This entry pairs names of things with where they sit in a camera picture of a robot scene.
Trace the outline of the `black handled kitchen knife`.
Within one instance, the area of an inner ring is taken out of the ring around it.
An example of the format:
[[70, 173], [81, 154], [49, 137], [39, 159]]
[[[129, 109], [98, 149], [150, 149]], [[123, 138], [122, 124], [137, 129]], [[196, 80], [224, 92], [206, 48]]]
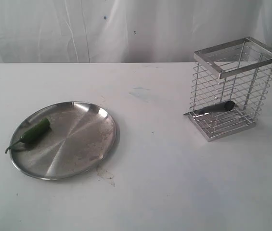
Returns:
[[192, 114], [197, 116], [197, 115], [204, 115], [206, 113], [228, 112], [228, 111], [231, 111], [234, 108], [234, 106], [235, 106], [235, 102], [229, 100], [229, 101], [221, 102], [218, 104], [206, 106], [198, 110], [187, 112], [184, 114], [184, 116], [192, 115]]

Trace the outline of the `green chili pepper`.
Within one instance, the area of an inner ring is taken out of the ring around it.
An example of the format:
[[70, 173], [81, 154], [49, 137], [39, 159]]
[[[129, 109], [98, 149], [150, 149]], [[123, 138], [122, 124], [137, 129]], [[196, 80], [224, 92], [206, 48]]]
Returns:
[[39, 123], [31, 127], [27, 130], [18, 141], [9, 145], [5, 153], [7, 153], [10, 149], [12, 149], [15, 145], [19, 143], [23, 144], [31, 144], [34, 143], [37, 139], [39, 139], [42, 135], [44, 135], [50, 129], [50, 121], [48, 118], [42, 119]]

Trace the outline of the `wire metal utensil basket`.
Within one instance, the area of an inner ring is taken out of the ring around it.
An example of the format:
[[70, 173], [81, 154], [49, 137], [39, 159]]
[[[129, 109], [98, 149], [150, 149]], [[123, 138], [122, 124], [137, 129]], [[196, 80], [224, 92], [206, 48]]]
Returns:
[[207, 141], [253, 128], [272, 81], [272, 48], [245, 37], [194, 52], [188, 112], [225, 101], [231, 111], [187, 115]]

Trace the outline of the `round stainless steel plate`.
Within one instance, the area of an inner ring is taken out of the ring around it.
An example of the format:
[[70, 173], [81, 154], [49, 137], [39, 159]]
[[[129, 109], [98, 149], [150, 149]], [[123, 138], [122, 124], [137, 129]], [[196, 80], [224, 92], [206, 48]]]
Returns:
[[[43, 119], [50, 126], [33, 142], [20, 142], [23, 134]], [[11, 137], [8, 151], [22, 173], [41, 180], [61, 180], [100, 164], [114, 149], [117, 124], [102, 107], [87, 102], [62, 102], [27, 117]]]

